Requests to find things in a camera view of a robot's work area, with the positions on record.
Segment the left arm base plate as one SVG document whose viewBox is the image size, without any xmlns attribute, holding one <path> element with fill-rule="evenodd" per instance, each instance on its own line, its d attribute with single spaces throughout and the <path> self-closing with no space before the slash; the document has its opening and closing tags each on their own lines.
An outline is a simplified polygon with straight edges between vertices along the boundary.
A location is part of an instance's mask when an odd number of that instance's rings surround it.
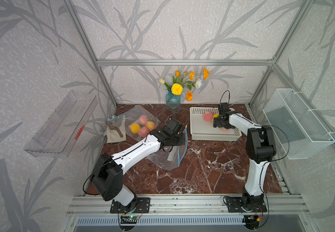
<svg viewBox="0 0 335 232">
<path fill-rule="evenodd" d="M 127 206 L 122 205 L 121 203 L 112 200 L 110 213 L 111 214 L 120 214 L 120 213 L 149 213 L 151 199 L 148 197 L 135 197 L 131 203 Z"/>
</svg>

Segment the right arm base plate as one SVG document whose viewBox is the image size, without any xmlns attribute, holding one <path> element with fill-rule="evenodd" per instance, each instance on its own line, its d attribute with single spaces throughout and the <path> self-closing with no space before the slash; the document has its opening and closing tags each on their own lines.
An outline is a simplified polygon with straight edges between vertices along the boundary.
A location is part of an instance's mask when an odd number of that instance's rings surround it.
<svg viewBox="0 0 335 232">
<path fill-rule="evenodd" d="M 268 211 L 262 196 L 252 200 L 246 197 L 224 196 L 222 200 L 229 213 L 266 213 Z"/>
</svg>

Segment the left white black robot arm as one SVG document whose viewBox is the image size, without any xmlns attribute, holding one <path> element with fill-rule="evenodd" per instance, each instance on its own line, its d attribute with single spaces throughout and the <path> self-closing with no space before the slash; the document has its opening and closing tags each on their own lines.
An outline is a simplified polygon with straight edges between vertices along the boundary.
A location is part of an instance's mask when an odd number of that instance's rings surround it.
<svg viewBox="0 0 335 232">
<path fill-rule="evenodd" d="M 130 210 L 137 206 L 138 197 L 123 184 L 123 175 L 142 159 L 164 148 L 184 145 L 183 124 L 171 119 L 163 129 L 154 129 L 135 145 L 111 156 L 102 154 L 87 180 L 104 201 L 114 200 Z"/>
</svg>

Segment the clear zip-top bag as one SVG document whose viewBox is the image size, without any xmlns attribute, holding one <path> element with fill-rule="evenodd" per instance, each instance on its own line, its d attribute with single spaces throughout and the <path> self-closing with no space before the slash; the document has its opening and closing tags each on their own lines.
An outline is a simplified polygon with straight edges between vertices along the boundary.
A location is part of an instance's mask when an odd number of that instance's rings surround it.
<svg viewBox="0 0 335 232">
<path fill-rule="evenodd" d="M 156 164 L 159 168 L 168 171 L 178 168 L 188 148 L 187 126 L 183 127 L 183 131 L 179 135 L 182 136 L 182 145 L 163 148 L 158 152 L 148 155 L 146 159 Z"/>
<path fill-rule="evenodd" d="M 141 105 L 109 119 L 108 122 L 111 126 L 115 126 L 117 131 L 136 141 L 144 139 L 160 124 L 160 120 Z"/>
</svg>

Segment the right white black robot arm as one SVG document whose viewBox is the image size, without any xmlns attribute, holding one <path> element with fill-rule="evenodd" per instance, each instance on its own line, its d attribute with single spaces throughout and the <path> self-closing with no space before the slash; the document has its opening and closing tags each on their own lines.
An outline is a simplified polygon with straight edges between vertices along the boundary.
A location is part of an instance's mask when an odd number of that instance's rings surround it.
<svg viewBox="0 0 335 232">
<path fill-rule="evenodd" d="M 264 202 L 264 181 L 270 162 L 276 155 L 273 129 L 261 126 L 232 111 L 228 103 L 218 105 L 219 115 L 214 118 L 215 128 L 239 129 L 247 136 L 246 152 L 250 160 L 248 178 L 244 187 L 240 205 L 249 211 Z"/>
</svg>

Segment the pink peach top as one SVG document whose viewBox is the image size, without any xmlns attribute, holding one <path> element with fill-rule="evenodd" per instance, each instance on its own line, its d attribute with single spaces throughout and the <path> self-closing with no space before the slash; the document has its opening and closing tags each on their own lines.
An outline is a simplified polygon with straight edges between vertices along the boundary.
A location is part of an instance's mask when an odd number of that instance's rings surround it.
<svg viewBox="0 0 335 232">
<path fill-rule="evenodd" d="M 204 114 L 203 114 L 203 119 L 205 121 L 211 121 L 213 118 L 213 113 L 210 112 L 210 111 L 206 111 Z"/>
</svg>

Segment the white perforated plastic basket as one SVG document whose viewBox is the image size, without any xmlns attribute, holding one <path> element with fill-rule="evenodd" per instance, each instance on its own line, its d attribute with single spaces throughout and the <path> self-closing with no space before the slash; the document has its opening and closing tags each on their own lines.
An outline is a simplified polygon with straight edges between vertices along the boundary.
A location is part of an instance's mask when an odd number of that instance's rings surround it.
<svg viewBox="0 0 335 232">
<path fill-rule="evenodd" d="M 204 120 L 205 112 L 211 112 L 213 115 L 219 113 L 217 107 L 190 108 L 190 133 L 193 140 L 235 142 L 242 136 L 241 131 L 237 128 L 226 131 L 214 128 L 213 120 Z"/>
</svg>

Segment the yellow peach with leaf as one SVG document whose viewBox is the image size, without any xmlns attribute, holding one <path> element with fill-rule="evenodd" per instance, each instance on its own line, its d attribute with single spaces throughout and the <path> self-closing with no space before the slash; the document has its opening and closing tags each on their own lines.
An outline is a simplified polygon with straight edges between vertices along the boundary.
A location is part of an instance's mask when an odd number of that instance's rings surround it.
<svg viewBox="0 0 335 232">
<path fill-rule="evenodd" d="M 133 133 L 133 134 L 137 134 L 138 131 L 140 130 L 140 125 L 138 123 L 133 123 L 130 125 L 130 131 Z"/>
</svg>

